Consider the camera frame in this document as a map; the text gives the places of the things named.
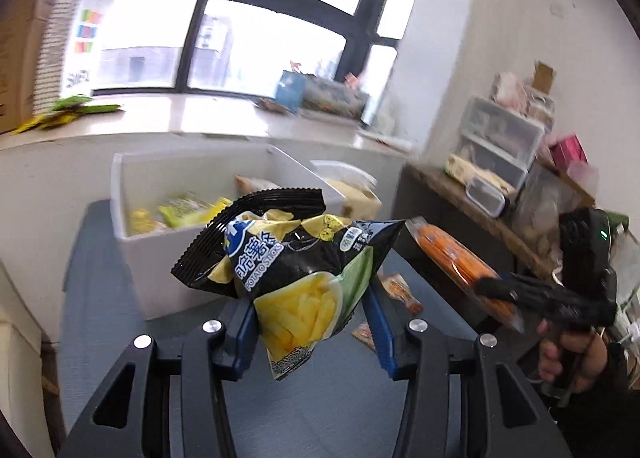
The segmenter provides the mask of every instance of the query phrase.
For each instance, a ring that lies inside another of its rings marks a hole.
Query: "windowsill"
[[[376,151],[404,157],[394,149],[342,125],[258,109],[253,102],[190,94],[123,94],[98,96],[101,104],[120,104],[125,112],[98,114],[50,131],[0,135],[0,151],[65,138],[127,133],[195,133],[213,136],[293,139]]]

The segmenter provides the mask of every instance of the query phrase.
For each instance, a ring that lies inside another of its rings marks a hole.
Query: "hand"
[[[544,335],[548,331],[549,323],[543,320],[538,326],[538,334]],[[542,380],[553,382],[562,374],[560,362],[562,349],[585,354],[580,372],[574,379],[573,392],[582,393],[590,390],[607,365],[607,345],[593,329],[590,333],[563,333],[560,337],[560,347],[544,339],[540,343],[540,362],[538,363],[538,374]]]

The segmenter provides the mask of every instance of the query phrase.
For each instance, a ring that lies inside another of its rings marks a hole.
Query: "clear plastic container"
[[[540,257],[558,261],[561,259],[559,215],[574,210],[581,200],[580,194],[555,174],[533,164],[511,228]]]
[[[527,178],[527,167],[524,164],[479,136],[461,136],[453,153],[500,176],[516,191],[522,188]]]
[[[474,97],[466,106],[460,134],[487,141],[504,151],[506,159],[528,168],[545,136],[545,127],[495,102]]]
[[[502,191],[479,175],[466,184],[466,198],[491,218],[500,216],[506,203]]]

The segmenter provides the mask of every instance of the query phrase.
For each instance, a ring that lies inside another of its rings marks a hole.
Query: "wooden countertop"
[[[431,190],[443,197],[469,219],[484,228],[493,237],[502,241],[507,249],[524,263],[538,278],[550,280],[551,272],[558,266],[549,259],[543,259],[511,230],[501,219],[490,218],[474,205],[466,201],[464,187],[448,177],[440,168],[408,164],[410,173]]]

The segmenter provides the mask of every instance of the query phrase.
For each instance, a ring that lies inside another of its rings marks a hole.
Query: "pink box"
[[[566,172],[569,168],[569,162],[574,160],[580,160],[588,163],[587,155],[584,153],[584,149],[582,149],[582,145],[580,145],[580,141],[575,134],[573,136],[562,138],[561,141],[551,146],[549,149],[556,167],[561,171]]]

